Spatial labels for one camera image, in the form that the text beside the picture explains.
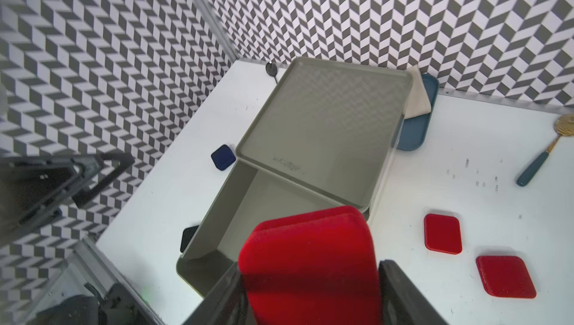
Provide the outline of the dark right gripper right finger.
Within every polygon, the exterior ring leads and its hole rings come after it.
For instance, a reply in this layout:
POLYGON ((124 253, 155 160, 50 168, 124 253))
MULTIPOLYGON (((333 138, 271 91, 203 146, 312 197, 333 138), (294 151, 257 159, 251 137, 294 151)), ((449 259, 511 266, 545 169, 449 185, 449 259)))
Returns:
POLYGON ((395 261, 381 261, 378 273, 382 324, 447 325, 395 261))

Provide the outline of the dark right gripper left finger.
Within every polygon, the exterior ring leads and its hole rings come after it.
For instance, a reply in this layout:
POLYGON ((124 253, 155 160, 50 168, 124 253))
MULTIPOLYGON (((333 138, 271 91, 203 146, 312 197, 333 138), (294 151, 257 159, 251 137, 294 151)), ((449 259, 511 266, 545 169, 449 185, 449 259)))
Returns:
POLYGON ((231 265, 184 324, 251 324, 251 306, 236 263, 231 265))

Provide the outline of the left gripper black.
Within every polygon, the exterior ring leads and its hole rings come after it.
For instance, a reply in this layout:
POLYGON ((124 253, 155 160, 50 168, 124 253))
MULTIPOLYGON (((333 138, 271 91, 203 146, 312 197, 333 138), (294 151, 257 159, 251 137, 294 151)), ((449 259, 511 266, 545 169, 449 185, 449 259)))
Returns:
POLYGON ((134 163, 124 152, 2 158, 1 245, 54 222, 68 199, 86 206, 134 163))

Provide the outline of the red brooch box one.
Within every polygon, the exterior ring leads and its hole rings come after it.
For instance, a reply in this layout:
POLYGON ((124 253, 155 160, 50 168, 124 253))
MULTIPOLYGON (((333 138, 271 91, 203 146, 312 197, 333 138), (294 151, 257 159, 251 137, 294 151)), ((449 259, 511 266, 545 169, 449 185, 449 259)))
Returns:
POLYGON ((424 218, 424 236, 428 250, 451 255, 463 251, 460 221, 457 217, 427 214, 424 218))

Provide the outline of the red brooch box three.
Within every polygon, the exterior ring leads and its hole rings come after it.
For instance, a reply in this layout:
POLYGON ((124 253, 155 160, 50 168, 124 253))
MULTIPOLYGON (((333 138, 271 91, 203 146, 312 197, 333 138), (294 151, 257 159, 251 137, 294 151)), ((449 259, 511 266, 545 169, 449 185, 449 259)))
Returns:
POLYGON ((381 323, 372 236, 351 206, 260 223, 239 270, 258 324, 381 323))

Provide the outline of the red brooch box two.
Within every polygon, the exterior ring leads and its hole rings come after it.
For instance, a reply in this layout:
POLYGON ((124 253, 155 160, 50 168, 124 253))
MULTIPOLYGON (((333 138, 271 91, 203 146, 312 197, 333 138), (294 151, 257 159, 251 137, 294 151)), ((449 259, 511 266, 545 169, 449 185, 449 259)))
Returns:
POLYGON ((493 297, 534 299, 537 291, 526 263, 518 256, 478 256, 484 290, 493 297))

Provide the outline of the grey top drawer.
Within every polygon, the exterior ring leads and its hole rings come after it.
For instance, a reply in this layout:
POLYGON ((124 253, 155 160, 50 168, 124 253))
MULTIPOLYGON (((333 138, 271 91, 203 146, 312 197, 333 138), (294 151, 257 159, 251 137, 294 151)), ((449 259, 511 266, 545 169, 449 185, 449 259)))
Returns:
POLYGON ((255 227, 267 220, 350 205, 369 211, 380 170, 358 160, 297 164, 238 161, 176 263, 205 297, 237 262, 255 227))

